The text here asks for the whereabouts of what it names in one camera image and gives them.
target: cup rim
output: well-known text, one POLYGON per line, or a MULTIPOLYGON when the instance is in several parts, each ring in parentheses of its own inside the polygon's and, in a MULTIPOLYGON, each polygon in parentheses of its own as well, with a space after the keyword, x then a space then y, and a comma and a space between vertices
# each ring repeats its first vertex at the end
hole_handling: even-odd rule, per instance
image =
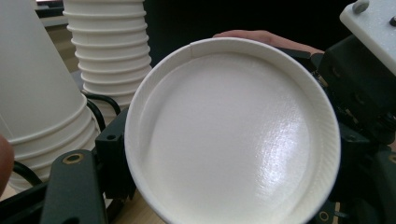
POLYGON ((120 84, 124 84, 124 83, 131 83, 131 82, 136 82, 136 81, 140 81, 143 80, 146 77, 147 74, 143 75, 143 76, 139 76, 139 77, 132 77, 129 79, 124 79, 124 80, 117 80, 117 81, 92 81, 88 78, 85 78, 83 76, 81 76, 81 79, 84 82, 89 82, 91 84, 94 85, 120 85, 120 84))
POLYGON ((150 48, 148 47, 145 51, 137 53, 137 54, 123 56, 123 57, 112 57, 112 58, 90 58, 90 57, 86 57, 86 56, 81 56, 77 52, 75 52, 75 55, 80 60, 87 61, 87 62, 111 63, 111 62, 127 61, 127 60, 132 60, 132 59, 143 58, 145 56, 149 56, 149 51, 150 51, 150 48))
POLYGON ((114 35, 114 34, 127 34, 127 33, 137 33, 146 30, 148 25, 145 23, 141 26, 136 26, 130 29, 111 29, 111 30, 83 30, 74 28, 70 24, 66 26, 67 30, 76 34, 88 34, 88 35, 114 35))
POLYGON ((98 74, 98 75, 107 75, 107 74, 119 74, 119 73, 127 73, 127 72, 133 72, 133 71, 138 71, 143 69, 146 66, 149 66, 151 63, 151 57, 148 56, 148 59, 146 62, 141 63, 140 65, 132 68, 127 68, 127 69, 120 69, 120 70, 91 70, 84 68, 80 64, 78 64, 78 69, 81 70, 82 72, 88 72, 91 74, 98 74))
POLYGON ((64 16, 73 19, 84 19, 84 20, 108 20, 108 19, 131 19, 139 18, 147 15, 146 11, 135 12, 130 14, 80 14, 63 11, 64 16))
POLYGON ((149 41, 149 36, 146 35, 144 39, 139 39, 133 42, 129 43, 122 43, 122 44, 115 44, 115 45, 100 45, 100 44, 94 44, 94 45, 86 45, 86 44, 81 44, 78 43, 76 40, 71 38, 70 40, 72 44, 74 44, 77 48, 87 48, 87 49, 121 49, 121 48, 127 48, 127 47, 133 47, 133 46, 138 46, 145 44, 149 41))

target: dark background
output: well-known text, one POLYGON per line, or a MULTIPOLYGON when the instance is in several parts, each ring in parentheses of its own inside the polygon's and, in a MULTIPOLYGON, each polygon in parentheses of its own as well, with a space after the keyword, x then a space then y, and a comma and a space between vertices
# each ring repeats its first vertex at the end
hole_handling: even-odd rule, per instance
POLYGON ((190 42, 227 30, 267 30, 327 49, 350 35, 340 22, 355 0, 145 0, 151 65, 190 42))

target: stacked paper cups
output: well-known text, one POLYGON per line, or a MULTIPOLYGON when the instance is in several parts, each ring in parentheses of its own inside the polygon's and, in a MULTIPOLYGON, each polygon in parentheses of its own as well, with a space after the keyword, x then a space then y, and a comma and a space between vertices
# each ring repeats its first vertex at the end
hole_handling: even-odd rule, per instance
MULTIPOLYGON (((129 106, 151 70, 143 0, 64 0, 67 29, 76 46, 83 89, 129 106)), ((105 123, 116 117, 111 105, 94 101, 105 123)))
MULTIPOLYGON (((0 1, 0 21, 0 134, 15 161, 47 181, 55 159, 93 149, 100 130, 30 3, 0 1)), ((16 173, 9 185, 32 187, 16 173)))

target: screw hole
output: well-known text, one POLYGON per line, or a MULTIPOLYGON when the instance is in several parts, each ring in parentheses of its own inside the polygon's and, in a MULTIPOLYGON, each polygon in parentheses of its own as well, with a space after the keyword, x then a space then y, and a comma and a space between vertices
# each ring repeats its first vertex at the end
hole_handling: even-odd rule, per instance
POLYGON ((113 140, 115 138, 116 138, 116 135, 114 135, 114 134, 111 134, 111 135, 107 136, 107 140, 113 140))
POLYGON ((73 164, 73 163, 77 163, 79 161, 82 161, 82 159, 84 158, 84 155, 82 155, 81 153, 75 153, 75 154, 71 154, 67 157, 65 157, 62 162, 64 164, 73 164))
POLYGON ((320 212, 319 213, 319 217, 322 221, 327 221, 329 220, 329 214, 327 214, 326 212, 320 212))

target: metal screw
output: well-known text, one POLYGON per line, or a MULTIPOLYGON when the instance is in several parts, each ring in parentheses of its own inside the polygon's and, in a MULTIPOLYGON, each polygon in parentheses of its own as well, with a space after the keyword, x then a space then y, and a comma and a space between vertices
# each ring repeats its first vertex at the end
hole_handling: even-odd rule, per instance
POLYGON ((367 9, 367 7, 369 7, 369 5, 369 0, 358 0, 355 4, 353 4, 352 10, 355 14, 361 14, 367 9))
POLYGON ((389 23, 392 26, 396 26, 396 16, 392 17, 392 19, 390 19, 389 23))

